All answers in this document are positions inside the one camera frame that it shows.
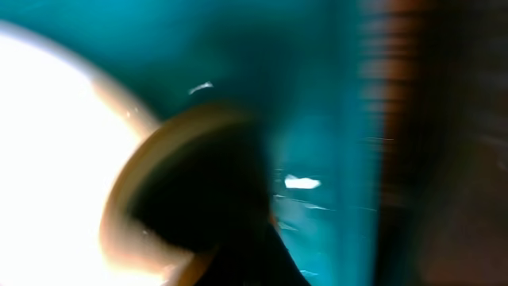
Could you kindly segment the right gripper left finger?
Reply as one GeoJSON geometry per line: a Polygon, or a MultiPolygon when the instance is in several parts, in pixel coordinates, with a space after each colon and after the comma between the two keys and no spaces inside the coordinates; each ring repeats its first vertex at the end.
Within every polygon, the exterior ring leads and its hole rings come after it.
{"type": "Polygon", "coordinates": [[[201,253],[183,252],[164,268],[163,286],[194,286],[206,273],[219,248],[201,253]]]}

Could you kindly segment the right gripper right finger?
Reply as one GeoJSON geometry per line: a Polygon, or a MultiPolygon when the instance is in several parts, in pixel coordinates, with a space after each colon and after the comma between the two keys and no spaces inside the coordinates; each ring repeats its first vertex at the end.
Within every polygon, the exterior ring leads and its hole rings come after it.
{"type": "Polygon", "coordinates": [[[198,286],[309,286],[270,214],[254,225],[238,218],[206,220],[207,241],[217,246],[198,286]]]}

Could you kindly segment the white plate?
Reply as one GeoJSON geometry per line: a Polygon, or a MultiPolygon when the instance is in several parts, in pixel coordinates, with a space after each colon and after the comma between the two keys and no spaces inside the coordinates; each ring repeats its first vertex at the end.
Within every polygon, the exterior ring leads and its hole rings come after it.
{"type": "Polygon", "coordinates": [[[1,23],[1,282],[158,285],[104,258],[103,208],[158,121],[129,91],[41,35],[1,23]]]}

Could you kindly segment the green and yellow sponge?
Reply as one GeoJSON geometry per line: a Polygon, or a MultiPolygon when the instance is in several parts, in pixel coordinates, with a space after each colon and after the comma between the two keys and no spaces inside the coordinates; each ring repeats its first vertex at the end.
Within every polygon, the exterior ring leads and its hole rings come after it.
{"type": "Polygon", "coordinates": [[[254,256],[270,203],[258,121],[226,102],[195,106],[165,122],[130,157],[99,228],[112,265],[159,272],[193,254],[254,256]]]}

